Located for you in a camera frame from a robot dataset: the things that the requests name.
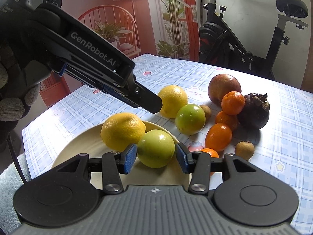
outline light blue fabric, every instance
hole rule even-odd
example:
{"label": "light blue fabric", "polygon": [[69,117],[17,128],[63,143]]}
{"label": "light blue fabric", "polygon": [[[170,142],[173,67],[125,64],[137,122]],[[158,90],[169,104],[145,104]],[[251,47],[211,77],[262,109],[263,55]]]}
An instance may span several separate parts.
{"label": "light blue fabric", "polygon": [[[25,153],[18,157],[18,162],[27,181],[31,180]],[[21,223],[13,208],[13,196],[23,182],[18,175],[14,163],[0,175],[0,228],[5,234],[12,233]]]}

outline blue plaid tablecloth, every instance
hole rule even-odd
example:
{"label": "blue plaid tablecloth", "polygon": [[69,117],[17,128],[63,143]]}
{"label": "blue plaid tablecloth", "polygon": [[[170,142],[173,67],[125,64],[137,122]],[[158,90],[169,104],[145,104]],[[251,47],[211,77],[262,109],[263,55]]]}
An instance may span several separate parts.
{"label": "blue plaid tablecloth", "polygon": [[[208,97],[208,85],[217,74],[237,78],[242,94],[268,94],[270,119],[259,133],[239,127],[225,153],[233,153],[236,144],[249,140],[255,145],[251,163],[289,184],[300,203],[291,223],[301,234],[313,232],[313,94],[256,76],[196,62],[160,58],[145,54],[134,59],[138,82],[158,93],[167,85],[179,85],[189,102],[207,104],[212,117],[203,130],[192,136],[180,134],[174,119],[134,109],[114,97],[82,86],[35,119],[23,132],[26,159],[32,178],[49,170],[57,155],[74,137],[104,122],[119,112],[136,113],[142,120],[169,130],[190,149],[204,145],[205,136],[220,111]],[[215,173],[210,188],[222,182]]]}

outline gloved hand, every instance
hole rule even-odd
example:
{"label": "gloved hand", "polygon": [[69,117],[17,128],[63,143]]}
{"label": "gloved hand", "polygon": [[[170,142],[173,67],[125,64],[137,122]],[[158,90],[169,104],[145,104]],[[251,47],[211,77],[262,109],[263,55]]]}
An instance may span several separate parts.
{"label": "gloved hand", "polygon": [[7,40],[0,40],[0,144],[18,121],[27,115],[36,101],[40,84],[27,88],[23,68],[20,67]]}

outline lime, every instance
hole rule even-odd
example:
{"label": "lime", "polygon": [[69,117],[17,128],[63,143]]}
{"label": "lime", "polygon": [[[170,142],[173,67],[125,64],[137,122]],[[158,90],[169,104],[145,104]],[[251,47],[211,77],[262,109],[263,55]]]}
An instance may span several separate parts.
{"label": "lime", "polygon": [[187,104],[178,111],[175,124],[182,134],[196,134],[201,131],[205,124],[205,113],[200,106]]}
{"label": "lime", "polygon": [[150,168],[161,168],[168,164],[175,152],[172,137],[161,130],[147,132],[137,144],[137,157]]}
{"label": "lime", "polygon": [[129,144],[137,144],[146,132],[146,125],[132,113],[118,113],[102,125],[100,136],[112,150],[122,152]]}
{"label": "lime", "polygon": [[179,109],[188,103],[188,96],[180,86],[166,86],[161,89],[158,96],[163,104],[160,114],[166,118],[175,118]]}

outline cream plate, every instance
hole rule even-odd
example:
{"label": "cream plate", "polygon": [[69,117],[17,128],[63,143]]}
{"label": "cream plate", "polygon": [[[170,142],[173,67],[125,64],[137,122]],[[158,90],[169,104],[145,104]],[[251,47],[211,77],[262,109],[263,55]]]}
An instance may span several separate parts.
{"label": "cream plate", "polygon": [[[159,129],[167,132],[178,143],[178,140],[169,131],[151,122],[143,121],[146,125],[146,132]],[[61,151],[52,168],[65,162],[66,160],[80,154],[87,153],[90,158],[101,157],[104,153],[112,151],[102,141],[100,131],[102,124],[88,129],[76,138],[74,138],[67,146]],[[138,158],[133,165],[131,172],[128,175],[120,174],[121,181],[124,188],[129,184],[137,185],[172,185],[182,184],[187,189],[189,184],[189,175],[184,174],[174,155],[169,164],[163,168],[153,169],[142,164]],[[102,189],[102,174],[91,173],[90,183],[95,188]]]}

